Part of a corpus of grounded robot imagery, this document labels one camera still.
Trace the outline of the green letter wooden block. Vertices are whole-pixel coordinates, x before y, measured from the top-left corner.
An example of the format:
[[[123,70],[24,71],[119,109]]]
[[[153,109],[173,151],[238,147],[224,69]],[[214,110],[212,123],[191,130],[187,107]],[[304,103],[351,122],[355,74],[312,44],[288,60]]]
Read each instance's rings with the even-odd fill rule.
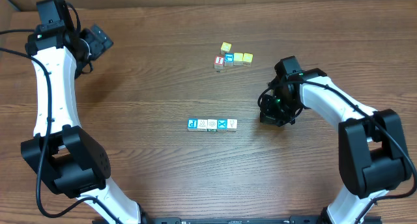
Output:
[[[197,120],[197,130],[206,132],[208,130],[208,120],[207,119],[198,119]]]

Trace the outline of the M letter wooden block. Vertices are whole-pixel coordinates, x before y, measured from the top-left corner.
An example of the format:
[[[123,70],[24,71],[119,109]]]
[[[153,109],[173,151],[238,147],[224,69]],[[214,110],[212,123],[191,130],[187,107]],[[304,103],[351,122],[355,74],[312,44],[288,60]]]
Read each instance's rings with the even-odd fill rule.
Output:
[[[237,119],[227,119],[227,131],[235,132],[237,131],[238,120]]]

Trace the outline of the yellow mushroom wooden block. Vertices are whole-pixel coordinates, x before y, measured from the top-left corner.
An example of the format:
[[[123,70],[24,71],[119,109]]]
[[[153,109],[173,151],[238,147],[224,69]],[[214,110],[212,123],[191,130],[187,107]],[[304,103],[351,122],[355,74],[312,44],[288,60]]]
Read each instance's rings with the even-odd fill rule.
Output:
[[[227,119],[218,119],[217,131],[218,132],[227,131]]]

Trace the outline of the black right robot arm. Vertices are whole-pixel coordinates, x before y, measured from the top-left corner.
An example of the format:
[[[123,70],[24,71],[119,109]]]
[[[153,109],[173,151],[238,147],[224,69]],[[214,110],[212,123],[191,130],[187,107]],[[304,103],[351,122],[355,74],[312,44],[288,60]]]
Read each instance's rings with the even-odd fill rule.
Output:
[[[260,121],[278,127],[294,124],[312,109],[338,132],[339,174],[343,186],[318,216],[295,216],[291,223],[381,223],[368,212],[379,201],[402,199],[416,192],[392,195],[398,185],[416,179],[399,115],[361,104],[338,88],[322,70],[301,69],[296,57],[281,59],[276,77],[259,96]]]

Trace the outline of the blue P wooden block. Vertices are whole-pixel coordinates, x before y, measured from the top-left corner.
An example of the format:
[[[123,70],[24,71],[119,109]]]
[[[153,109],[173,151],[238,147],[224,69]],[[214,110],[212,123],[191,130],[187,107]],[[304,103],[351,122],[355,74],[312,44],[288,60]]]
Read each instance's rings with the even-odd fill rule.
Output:
[[[187,121],[187,129],[188,131],[197,131],[197,119],[188,119]]]

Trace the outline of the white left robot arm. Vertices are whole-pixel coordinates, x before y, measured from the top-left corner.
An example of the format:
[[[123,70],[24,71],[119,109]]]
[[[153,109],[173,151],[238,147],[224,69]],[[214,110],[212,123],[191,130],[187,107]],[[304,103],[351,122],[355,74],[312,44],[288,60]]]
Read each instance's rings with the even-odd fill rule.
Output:
[[[40,25],[25,45],[36,74],[37,117],[33,138],[21,143],[36,183],[96,210],[106,223],[143,223],[135,201],[111,178],[104,147],[82,129],[75,80],[113,45],[97,25],[82,29],[64,0],[36,4]]]

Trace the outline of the green Z wooden block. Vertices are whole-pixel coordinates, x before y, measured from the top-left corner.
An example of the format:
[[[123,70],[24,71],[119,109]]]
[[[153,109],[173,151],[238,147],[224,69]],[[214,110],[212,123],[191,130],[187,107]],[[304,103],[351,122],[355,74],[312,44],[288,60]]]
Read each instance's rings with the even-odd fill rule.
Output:
[[[208,132],[216,132],[218,129],[218,121],[216,119],[208,119],[207,120],[207,131]]]

